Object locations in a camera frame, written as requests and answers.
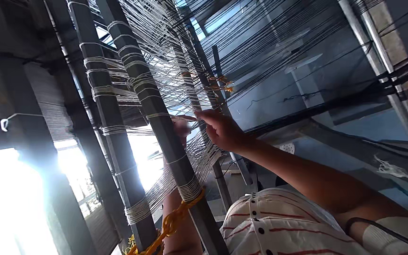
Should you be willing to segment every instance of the white shirt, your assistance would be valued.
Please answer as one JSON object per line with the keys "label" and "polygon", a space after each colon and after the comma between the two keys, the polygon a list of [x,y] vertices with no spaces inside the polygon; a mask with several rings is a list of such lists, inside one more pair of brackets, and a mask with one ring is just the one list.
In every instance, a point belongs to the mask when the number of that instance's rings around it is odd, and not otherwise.
{"label": "white shirt", "polygon": [[[408,238],[408,218],[377,222]],[[240,198],[228,210],[220,232],[232,255],[408,255],[408,244],[374,226],[364,232],[361,246],[330,213],[300,194],[279,188]]]}

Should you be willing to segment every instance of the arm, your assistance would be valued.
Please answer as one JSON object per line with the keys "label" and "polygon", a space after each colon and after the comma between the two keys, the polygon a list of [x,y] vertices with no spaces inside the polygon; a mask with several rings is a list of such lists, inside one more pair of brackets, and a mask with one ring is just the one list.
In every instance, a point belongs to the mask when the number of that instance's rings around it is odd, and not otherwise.
{"label": "arm", "polygon": [[[180,141],[182,144],[186,145],[187,143],[187,135],[190,134],[190,128],[186,121],[177,120],[173,118],[174,122],[174,130],[176,134],[179,136]],[[178,190],[175,189],[173,193],[166,197],[163,201],[163,218],[167,216],[169,213],[173,212],[174,209],[177,209],[182,202],[182,198],[178,193]],[[163,250],[163,254],[165,255],[201,255],[203,253],[201,248],[201,239],[196,231],[195,224],[191,220],[189,214],[187,217],[179,223],[179,227],[177,231],[164,239],[165,249]]]}
{"label": "arm", "polygon": [[[355,178],[331,167],[284,152],[243,133],[235,121],[212,110],[196,113],[207,122],[207,134],[220,148],[269,169],[310,200],[328,210],[344,229],[352,217],[376,221],[408,212]],[[350,235],[361,243],[367,225],[355,223]]]}

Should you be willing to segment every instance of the orange string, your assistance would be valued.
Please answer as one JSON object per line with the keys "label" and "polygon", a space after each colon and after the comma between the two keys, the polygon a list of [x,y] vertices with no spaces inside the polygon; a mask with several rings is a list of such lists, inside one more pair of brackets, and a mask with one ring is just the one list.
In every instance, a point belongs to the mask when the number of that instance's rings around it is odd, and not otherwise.
{"label": "orange string", "polygon": [[[165,237],[169,237],[172,234],[174,234],[177,231],[177,228],[179,226],[179,223],[187,216],[188,214],[188,209],[193,207],[199,200],[201,200],[204,197],[204,189],[201,190],[201,193],[199,194],[198,197],[196,197],[193,201],[190,203],[186,203],[185,201],[182,201],[180,206],[175,209],[173,212],[168,214],[164,219],[163,219],[163,233],[157,237],[157,239],[149,246],[147,247],[146,251],[143,251],[141,253],[138,253],[138,248],[136,247],[136,244],[134,243],[134,237],[130,238],[130,241],[133,243],[133,246],[130,248],[130,251],[126,253],[126,255],[136,255],[136,254],[143,254],[143,255],[152,255],[154,253],[158,246],[160,246],[163,243],[163,239]],[[162,245],[161,252],[159,254],[162,254],[164,246]]]}

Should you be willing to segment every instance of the black strap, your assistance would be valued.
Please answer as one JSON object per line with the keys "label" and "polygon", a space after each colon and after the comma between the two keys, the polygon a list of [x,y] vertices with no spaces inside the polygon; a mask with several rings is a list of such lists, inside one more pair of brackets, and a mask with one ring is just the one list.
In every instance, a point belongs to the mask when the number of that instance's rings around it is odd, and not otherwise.
{"label": "black strap", "polygon": [[346,235],[349,235],[350,227],[351,227],[355,222],[365,222],[365,223],[371,224],[371,225],[377,227],[378,229],[383,230],[385,233],[387,233],[387,234],[389,234],[389,235],[392,235],[392,236],[396,237],[397,239],[403,241],[404,243],[407,243],[407,244],[408,244],[408,238],[407,238],[407,237],[405,237],[405,236],[403,236],[403,235],[400,235],[400,234],[394,232],[393,230],[388,229],[388,228],[382,226],[381,224],[379,224],[379,223],[377,223],[377,222],[375,222],[375,221],[370,221],[370,220],[363,219],[363,218],[359,218],[359,217],[350,218],[350,219],[347,221],[346,227],[345,227],[345,230],[344,230],[344,232],[346,233]]}

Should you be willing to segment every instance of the forearm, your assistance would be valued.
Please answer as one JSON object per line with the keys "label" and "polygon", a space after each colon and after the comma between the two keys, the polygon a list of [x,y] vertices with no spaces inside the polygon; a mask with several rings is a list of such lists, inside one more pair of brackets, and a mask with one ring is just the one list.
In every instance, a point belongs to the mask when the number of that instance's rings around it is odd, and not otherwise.
{"label": "forearm", "polygon": [[[182,198],[177,189],[173,191],[163,201],[163,218],[177,209],[182,202]],[[195,255],[202,254],[201,239],[196,231],[195,224],[191,220],[190,214],[179,223],[176,233],[164,239],[164,254],[169,255]]]}
{"label": "forearm", "polygon": [[347,212],[376,194],[349,175],[259,140],[249,142],[237,153],[269,169],[332,214]]}

